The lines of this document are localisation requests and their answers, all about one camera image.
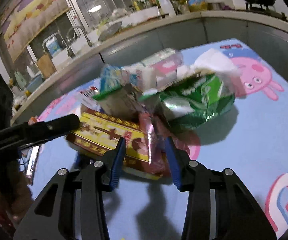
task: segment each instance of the pile of snacks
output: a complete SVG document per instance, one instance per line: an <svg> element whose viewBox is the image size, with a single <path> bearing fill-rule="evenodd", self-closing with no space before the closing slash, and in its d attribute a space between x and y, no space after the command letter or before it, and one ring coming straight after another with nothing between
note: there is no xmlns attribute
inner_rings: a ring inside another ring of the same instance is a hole
<svg viewBox="0 0 288 240"><path fill-rule="evenodd" d="M229 73L235 74L237 68L223 56L208 51L185 66L180 52L165 49L132 66L106 66L100 93L92 97L101 110L82 105L81 126L67 140L99 160L123 136L126 172L150 179L168 176L164 139L171 136L178 149L190 154L176 135L226 113L234 104ZM223 71L214 57L224 64Z"/></svg>

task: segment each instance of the pink cartoon pig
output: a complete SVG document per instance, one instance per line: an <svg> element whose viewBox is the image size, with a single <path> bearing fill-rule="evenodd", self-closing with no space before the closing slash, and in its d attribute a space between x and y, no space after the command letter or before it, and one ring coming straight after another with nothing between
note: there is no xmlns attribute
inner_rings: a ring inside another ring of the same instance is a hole
<svg viewBox="0 0 288 240"><path fill-rule="evenodd" d="M249 57L234 57L232 62L241 70L240 77L232 78L236 97L242 97L262 90L270 99L277 101L273 91L284 91L281 85L272 80L271 71L263 64Z"/></svg>

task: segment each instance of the white bottle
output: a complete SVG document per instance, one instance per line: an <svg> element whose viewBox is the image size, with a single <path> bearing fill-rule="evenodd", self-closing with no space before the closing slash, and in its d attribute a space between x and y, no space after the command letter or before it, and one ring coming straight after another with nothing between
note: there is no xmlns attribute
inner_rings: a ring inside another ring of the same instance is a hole
<svg viewBox="0 0 288 240"><path fill-rule="evenodd" d="M40 71L34 60L30 62L30 69L33 70L34 73L37 73Z"/></svg>
<svg viewBox="0 0 288 240"><path fill-rule="evenodd" d="M163 13L168 13L170 17L176 16L174 7L170 0L158 0Z"/></svg>
<svg viewBox="0 0 288 240"><path fill-rule="evenodd" d="M26 71L28 72L30 78L34 78L34 72L29 66L26 66Z"/></svg>

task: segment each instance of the blue container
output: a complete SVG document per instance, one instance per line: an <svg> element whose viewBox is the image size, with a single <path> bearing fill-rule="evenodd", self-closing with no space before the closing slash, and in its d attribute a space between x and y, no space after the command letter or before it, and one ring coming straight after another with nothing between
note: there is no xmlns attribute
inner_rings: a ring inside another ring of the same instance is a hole
<svg viewBox="0 0 288 240"><path fill-rule="evenodd" d="M27 85L26 89L30 92L33 93L34 90L36 90L42 83L43 83L43 77L42 75L37 75L35 78L31 80L31 82Z"/></svg>
<svg viewBox="0 0 288 240"><path fill-rule="evenodd" d="M61 51L61 47L57 41L56 37L52 37L50 38L46 43L45 43L46 47L48 48L50 54L52 57L54 57L54 55L58 52Z"/></svg>

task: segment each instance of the peppa pig print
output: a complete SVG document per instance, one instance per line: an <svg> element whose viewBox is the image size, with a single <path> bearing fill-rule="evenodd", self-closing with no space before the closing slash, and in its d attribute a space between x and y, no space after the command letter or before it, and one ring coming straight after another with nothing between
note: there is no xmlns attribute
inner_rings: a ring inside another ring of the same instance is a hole
<svg viewBox="0 0 288 240"><path fill-rule="evenodd" d="M236 89L236 97L243 97L261 90L268 98L277 101L279 97L276 91L283 92L284 89L272 79L270 69L259 61L258 55L255 54L258 60L242 56L246 50L249 51L248 49L228 49L223 51L241 70L239 77L232 78Z"/></svg>
<svg viewBox="0 0 288 240"><path fill-rule="evenodd" d="M278 238L288 229L288 201L285 206L281 201L284 189L288 190L288 172L274 181L265 202L265 214Z"/></svg>

